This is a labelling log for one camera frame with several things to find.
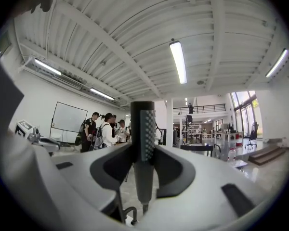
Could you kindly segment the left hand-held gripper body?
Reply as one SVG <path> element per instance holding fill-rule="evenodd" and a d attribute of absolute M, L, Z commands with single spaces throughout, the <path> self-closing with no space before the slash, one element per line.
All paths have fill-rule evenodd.
<path fill-rule="evenodd" d="M 25 120 L 16 123 L 14 133 L 24 137 L 33 145 L 43 147 L 50 156 L 60 150 L 60 143 L 58 141 L 42 136 L 38 127 Z"/>

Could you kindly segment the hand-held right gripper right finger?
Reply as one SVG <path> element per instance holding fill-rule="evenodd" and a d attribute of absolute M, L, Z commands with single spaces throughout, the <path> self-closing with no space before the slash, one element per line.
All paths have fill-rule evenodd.
<path fill-rule="evenodd" d="M 146 231 L 246 231 L 263 210 L 264 190 L 224 161 L 157 146 L 154 167 Z"/>

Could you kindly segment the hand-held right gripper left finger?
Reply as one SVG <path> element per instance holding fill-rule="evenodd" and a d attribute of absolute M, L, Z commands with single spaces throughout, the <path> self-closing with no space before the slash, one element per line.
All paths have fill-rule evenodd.
<path fill-rule="evenodd" d="M 67 199 L 78 208 L 121 213 L 120 186 L 133 163 L 131 143 L 52 158 L 67 183 Z"/>

